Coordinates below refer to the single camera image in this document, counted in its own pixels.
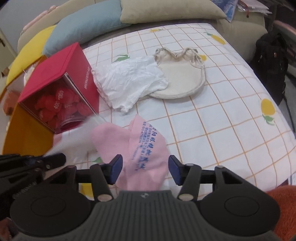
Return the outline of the orange cardboard box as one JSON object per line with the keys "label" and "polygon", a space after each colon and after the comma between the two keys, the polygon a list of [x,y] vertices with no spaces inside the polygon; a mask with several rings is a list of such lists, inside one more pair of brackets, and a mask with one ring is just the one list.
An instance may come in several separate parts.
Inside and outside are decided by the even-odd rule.
{"label": "orange cardboard box", "polygon": [[42,155],[53,145],[53,133],[18,104],[25,81],[45,59],[41,57],[9,84],[1,78],[1,154]]}

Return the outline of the pink printed cloth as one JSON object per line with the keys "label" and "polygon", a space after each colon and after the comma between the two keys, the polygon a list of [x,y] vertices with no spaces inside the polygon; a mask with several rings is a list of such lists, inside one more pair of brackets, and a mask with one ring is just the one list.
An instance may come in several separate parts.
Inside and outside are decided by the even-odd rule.
{"label": "pink printed cloth", "polygon": [[161,133],[141,116],[136,115],[128,128],[103,123],[92,131],[91,139],[104,163],[117,154],[122,156],[118,188],[127,191],[161,188],[169,172],[170,152]]}

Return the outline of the cream door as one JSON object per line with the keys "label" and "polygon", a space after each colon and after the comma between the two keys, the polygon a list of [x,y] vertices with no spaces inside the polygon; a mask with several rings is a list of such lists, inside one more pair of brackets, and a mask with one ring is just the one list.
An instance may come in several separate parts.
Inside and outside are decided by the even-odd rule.
{"label": "cream door", "polygon": [[1,77],[4,77],[7,76],[8,72],[10,71],[10,66],[16,57],[16,52],[2,31],[0,33],[0,37]]}

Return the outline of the white cloth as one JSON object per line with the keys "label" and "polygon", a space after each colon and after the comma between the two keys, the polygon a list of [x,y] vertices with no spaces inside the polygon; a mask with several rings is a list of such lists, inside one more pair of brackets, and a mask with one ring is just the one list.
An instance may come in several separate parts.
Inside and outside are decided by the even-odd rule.
{"label": "white cloth", "polygon": [[91,70],[97,91],[109,107],[127,113],[142,97],[169,83],[153,56],[103,64]]}

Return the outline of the red lid transparent box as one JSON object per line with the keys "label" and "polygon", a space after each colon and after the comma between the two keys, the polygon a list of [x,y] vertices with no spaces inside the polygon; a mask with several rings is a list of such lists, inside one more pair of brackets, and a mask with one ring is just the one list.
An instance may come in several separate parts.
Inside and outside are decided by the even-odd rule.
{"label": "red lid transparent box", "polygon": [[82,48],[74,43],[34,69],[18,102],[55,133],[75,128],[99,112],[91,70]]}

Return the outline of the white checked fruit tablecloth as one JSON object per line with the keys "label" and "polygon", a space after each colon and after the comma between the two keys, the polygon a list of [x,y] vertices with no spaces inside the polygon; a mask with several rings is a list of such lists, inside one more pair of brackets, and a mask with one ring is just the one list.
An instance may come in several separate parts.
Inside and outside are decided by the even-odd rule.
{"label": "white checked fruit tablecloth", "polygon": [[[268,191],[295,173],[295,136],[285,117],[241,56],[208,24],[167,25],[109,37],[84,49],[92,67],[118,59],[151,56],[161,47],[197,49],[206,82],[192,96],[175,100],[140,99],[128,113],[104,100],[99,115],[57,137],[51,154],[62,152],[79,169],[103,162],[91,139],[103,123],[128,128],[136,115],[155,127],[170,155],[204,169],[224,166]],[[168,173],[160,189],[177,194]]]}

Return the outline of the beige sofa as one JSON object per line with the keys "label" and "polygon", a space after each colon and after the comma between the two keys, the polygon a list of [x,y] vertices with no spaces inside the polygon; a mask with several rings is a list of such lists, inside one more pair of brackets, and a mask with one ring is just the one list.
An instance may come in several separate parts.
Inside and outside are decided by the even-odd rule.
{"label": "beige sofa", "polygon": [[[41,30],[55,25],[68,15],[99,1],[67,1],[58,6],[55,10],[41,18],[34,23],[26,31],[22,31],[18,39],[17,50],[21,51],[25,44],[29,42]],[[265,28],[264,17],[260,13],[251,13],[250,17],[246,13],[235,11],[232,22],[225,19],[207,20],[207,19],[183,19],[167,21],[169,24],[173,23],[190,23],[201,21],[203,23],[210,23],[222,37],[242,56],[246,61],[250,61],[255,51],[256,41],[263,36],[267,30]],[[133,30],[140,30],[143,27],[152,27],[162,25],[166,21],[132,24],[130,28]]]}

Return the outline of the grey green cushion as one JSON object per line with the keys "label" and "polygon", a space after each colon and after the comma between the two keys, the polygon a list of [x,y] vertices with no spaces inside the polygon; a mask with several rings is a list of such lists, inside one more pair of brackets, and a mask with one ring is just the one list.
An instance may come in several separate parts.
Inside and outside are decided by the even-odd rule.
{"label": "grey green cushion", "polygon": [[225,19],[225,13],[212,1],[121,1],[120,20],[126,24],[183,19]]}

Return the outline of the yellow cushion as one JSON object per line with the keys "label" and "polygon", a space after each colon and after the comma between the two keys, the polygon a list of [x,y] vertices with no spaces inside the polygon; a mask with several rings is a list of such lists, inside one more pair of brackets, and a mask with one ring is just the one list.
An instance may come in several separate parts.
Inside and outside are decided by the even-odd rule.
{"label": "yellow cushion", "polygon": [[11,65],[6,78],[6,85],[9,85],[25,69],[42,58],[44,45],[55,27],[56,25],[53,25],[41,30],[26,45],[24,45]]}

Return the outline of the black backpack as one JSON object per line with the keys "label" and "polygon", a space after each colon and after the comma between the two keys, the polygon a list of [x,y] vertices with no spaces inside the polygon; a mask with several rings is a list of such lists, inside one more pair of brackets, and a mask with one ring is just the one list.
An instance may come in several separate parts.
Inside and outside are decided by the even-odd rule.
{"label": "black backpack", "polygon": [[285,75],[288,70],[287,42],[281,33],[270,32],[256,41],[250,66],[277,105],[285,97]]}

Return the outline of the cream drawstring pouch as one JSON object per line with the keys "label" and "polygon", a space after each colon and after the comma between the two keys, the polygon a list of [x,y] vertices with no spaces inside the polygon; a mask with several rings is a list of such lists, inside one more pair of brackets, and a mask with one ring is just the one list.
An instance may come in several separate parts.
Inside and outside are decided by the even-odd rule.
{"label": "cream drawstring pouch", "polygon": [[167,48],[156,49],[158,68],[164,73],[168,86],[150,94],[159,99],[180,99],[191,96],[203,88],[206,69],[202,56],[195,48],[173,52]]}

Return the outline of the blue patterned bag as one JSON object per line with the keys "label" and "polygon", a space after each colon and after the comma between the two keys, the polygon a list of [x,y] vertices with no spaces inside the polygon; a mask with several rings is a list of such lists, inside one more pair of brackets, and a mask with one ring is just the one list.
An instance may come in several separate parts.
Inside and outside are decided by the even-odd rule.
{"label": "blue patterned bag", "polygon": [[226,20],[232,22],[234,13],[238,4],[238,0],[211,0],[217,5],[226,15]]}

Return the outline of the blue cushion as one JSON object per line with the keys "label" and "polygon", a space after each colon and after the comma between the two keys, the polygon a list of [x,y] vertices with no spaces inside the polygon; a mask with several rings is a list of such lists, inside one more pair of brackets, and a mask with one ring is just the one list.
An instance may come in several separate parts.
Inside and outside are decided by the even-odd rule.
{"label": "blue cushion", "polygon": [[121,22],[121,11],[120,1],[101,1],[68,15],[53,29],[43,54],[49,57],[76,42],[82,45],[95,37],[129,26]]}

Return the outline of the orange fluffy rug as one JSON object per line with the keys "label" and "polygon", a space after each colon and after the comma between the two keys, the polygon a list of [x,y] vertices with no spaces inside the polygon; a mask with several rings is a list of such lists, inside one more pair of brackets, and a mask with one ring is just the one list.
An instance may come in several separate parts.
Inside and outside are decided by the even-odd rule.
{"label": "orange fluffy rug", "polygon": [[274,190],[268,191],[267,194],[272,197],[280,207],[280,219],[275,226],[274,233],[281,240],[295,240],[295,185],[279,186]]}

